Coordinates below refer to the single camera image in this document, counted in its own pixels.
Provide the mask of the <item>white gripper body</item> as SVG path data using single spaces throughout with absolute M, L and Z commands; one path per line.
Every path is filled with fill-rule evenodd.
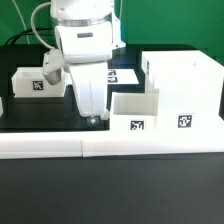
M 112 58 L 112 25 L 55 27 L 57 48 L 44 55 L 43 76 L 51 85 L 70 74 L 79 114 L 104 117 L 107 113 L 108 61 Z

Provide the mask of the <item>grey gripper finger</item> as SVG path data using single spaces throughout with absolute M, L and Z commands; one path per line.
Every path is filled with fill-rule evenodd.
M 88 126 L 97 126 L 99 124 L 99 117 L 98 116 L 90 116 L 87 118 L 87 125 Z

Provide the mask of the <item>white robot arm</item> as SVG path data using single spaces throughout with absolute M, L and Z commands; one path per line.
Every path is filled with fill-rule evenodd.
M 108 61 L 125 46 L 114 0 L 51 0 L 56 45 L 44 55 L 43 76 L 58 84 L 70 74 L 79 114 L 91 126 L 109 118 Z

